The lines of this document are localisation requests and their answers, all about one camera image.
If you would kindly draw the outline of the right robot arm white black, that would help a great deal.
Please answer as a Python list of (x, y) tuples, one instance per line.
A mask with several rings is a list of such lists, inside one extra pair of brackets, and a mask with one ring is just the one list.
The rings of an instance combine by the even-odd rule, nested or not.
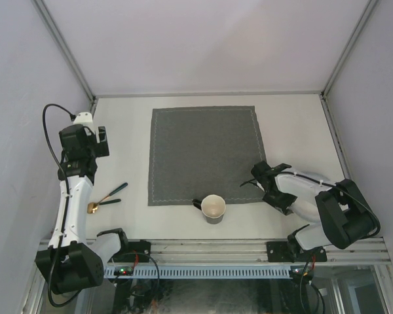
[(307, 222), (286, 241), (267, 243), (269, 260), (306, 261), (327, 246), (346, 249), (358, 240), (379, 234), (381, 223), (350, 179), (333, 182), (323, 175), (306, 174), (288, 164), (255, 164), (252, 179), (243, 182), (263, 191), (263, 201), (283, 215), (296, 214)]

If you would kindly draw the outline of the white bowl plate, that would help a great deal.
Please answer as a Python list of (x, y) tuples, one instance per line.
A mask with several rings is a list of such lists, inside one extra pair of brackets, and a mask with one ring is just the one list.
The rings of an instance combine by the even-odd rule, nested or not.
[[(330, 183), (331, 181), (324, 175), (315, 173), (315, 172), (305, 172), (302, 173), (311, 179), (315, 179), (317, 181), (325, 181), (326, 183)], [(320, 215), (318, 212), (318, 208), (316, 206), (316, 201), (314, 197), (311, 198), (302, 198), (297, 196), (295, 202), (290, 206), (290, 209), (302, 219), (312, 222), (312, 223), (319, 223), (320, 222)]]

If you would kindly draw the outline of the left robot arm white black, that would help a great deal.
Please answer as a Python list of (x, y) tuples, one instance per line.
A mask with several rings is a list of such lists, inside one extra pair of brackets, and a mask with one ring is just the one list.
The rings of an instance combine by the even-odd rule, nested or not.
[(97, 158), (109, 156), (105, 127), (94, 125), (90, 112), (70, 113), (72, 124), (59, 131), (58, 166), (60, 204), (52, 237), (46, 249), (37, 251), (35, 264), (47, 283), (48, 301), (64, 307), (87, 288), (103, 282), (106, 264), (130, 255), (128, 238), (121, 228), (106, 230), (95, 242), (86, 242), (86, 218), (98, 169)]

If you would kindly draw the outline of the grey cloth napkin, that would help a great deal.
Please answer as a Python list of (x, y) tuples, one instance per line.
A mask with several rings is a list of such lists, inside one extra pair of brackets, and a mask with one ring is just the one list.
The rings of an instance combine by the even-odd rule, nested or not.
[(266, 159), (253, 106), (153, 109), (148, 204), (189, 205), (210, 194), (228, 204), (261, 202), (242, 183)]

